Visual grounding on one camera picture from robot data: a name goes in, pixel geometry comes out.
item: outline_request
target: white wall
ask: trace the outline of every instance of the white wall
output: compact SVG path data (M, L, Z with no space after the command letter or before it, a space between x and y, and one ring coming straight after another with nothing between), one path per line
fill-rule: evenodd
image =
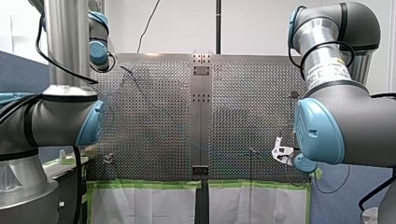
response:
M339 2L345 1L323 1L324 5L338 4ZM396 50L390 43L390 40L392 39L392 30L395 30L394 25L391 22L394 0L359 0L347 2L361 2L369 7L378 17L381 25L381 43L379 45L379 49L373 55L370 73L367 80L367 88L371 93L396 91L396 89L393 90L391 88L390 80L392 76L396 76L396 73L392 73L390 71L390 68L393 66L393 61L390 60L390 55Z
M110 39L116 52L136 52L157 0L107 0ZM396 0L359 0L381 24L367 87L372 93L396 91ZM222 53L287 55L288 23L299 5L319 7L338 0L223 0ZM215 51L215 0L162 0L143 38L141 52L199 53ZM0 0L0 50L41 63L35 51L39 15L27 0ZM47 50L43 33L41 48Z
M0 0L0 50L47 63L35 50L40 15L28 0ZM47 52L46 33L40 48Z
M156 2L106 2L116 52L136 52ZM215 3L215 0L162 0L144 37L141 52L215 51ZM222 1L222 53L286 54L289 17L299 5L317 7L322 5L322 0Z

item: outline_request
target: black pole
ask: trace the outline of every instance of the black pole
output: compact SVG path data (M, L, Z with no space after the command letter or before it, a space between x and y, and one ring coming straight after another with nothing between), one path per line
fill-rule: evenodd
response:
M221 0L216 0L216 54L221 54Z

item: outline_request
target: perforated metal panel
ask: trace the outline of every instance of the perforated metal panel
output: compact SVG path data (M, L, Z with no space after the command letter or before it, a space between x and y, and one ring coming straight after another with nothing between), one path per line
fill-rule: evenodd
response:
M190 57L131 55L111 73L95 74L106 113L89 179L191 179Z
M282 146L292 147L290 92L304 94L299 71L287 57L214 56L212 74L210 177L285 180L271 150L282 129ZM294 169L289 176L303 177Z
M290 93L304 94L287 57L213 55L205 76L193 73L192 55L119 59L111 73L94 74L106 113L89 179L189 180L191 166L201 164L209 165L209 178L286 181L271 150L282 129L282 146L291 146L285 126L297 100ZM289 176L303 177L292 168Z

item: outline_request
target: bracket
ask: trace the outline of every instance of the bracket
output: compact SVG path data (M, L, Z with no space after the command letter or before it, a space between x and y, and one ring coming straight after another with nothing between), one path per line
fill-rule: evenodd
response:
M208 175L209 167L208 166L192 166L192 174L193 175Z
M274 160L279 161L283 164L288 164L292 166L291 159L289 159L290 155L293 153L294 148L292 147L282 147L280 145L282 141L281 137L276 138L275 147L272 150L272 155Z

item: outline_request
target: screw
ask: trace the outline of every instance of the screw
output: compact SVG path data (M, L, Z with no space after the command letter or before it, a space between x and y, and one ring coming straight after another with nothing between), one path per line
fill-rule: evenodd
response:
M58 204L58 211L61 211L62 209L64 209L64 202L59 201L59 204Z

